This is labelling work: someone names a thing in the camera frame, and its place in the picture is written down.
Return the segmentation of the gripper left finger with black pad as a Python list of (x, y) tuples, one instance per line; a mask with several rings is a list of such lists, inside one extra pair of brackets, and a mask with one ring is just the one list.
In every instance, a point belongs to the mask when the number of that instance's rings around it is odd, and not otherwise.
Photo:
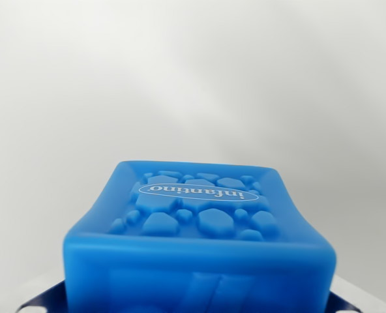
[(20, 305), (16, 312), (25, 312), (26, 308), (43, 308), (49, 313), (67, 313), (67, 295), (65, 281), (62, 281), (34, 298)]

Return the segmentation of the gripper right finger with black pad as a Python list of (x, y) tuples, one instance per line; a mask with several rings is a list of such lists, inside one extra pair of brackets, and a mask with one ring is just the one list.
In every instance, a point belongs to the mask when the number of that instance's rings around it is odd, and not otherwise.
[(328, 299), (328, 312), (367, 312), (372, 295), (349, 282), (333, 282)]

